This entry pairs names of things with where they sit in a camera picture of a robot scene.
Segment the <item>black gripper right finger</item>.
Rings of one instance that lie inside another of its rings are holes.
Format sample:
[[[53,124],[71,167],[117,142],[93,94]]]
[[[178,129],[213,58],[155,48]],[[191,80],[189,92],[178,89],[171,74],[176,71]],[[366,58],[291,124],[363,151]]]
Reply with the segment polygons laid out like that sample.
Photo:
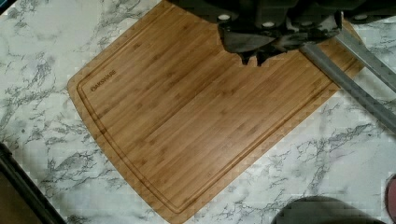
[[[341,18],[327,18],[319,25],[300,28],[298,32],[282,35],[271,43],[260,47],[256,53],[257,65],[290,50],[299,49],[305,44],[318,44],[338,35],[342,31]]]

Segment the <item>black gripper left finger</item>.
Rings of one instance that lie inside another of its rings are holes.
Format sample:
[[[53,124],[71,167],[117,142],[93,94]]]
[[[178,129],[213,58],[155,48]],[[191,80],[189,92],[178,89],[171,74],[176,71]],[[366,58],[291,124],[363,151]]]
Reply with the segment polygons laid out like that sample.
[[[247,65],[252,57],[256,58],[257,65],[262,65],[277,55],[277,49],[272,45],[275,40],[269,36],[245,34],[219,26],[219,37],[224,49],[238,55],[243,65]]]

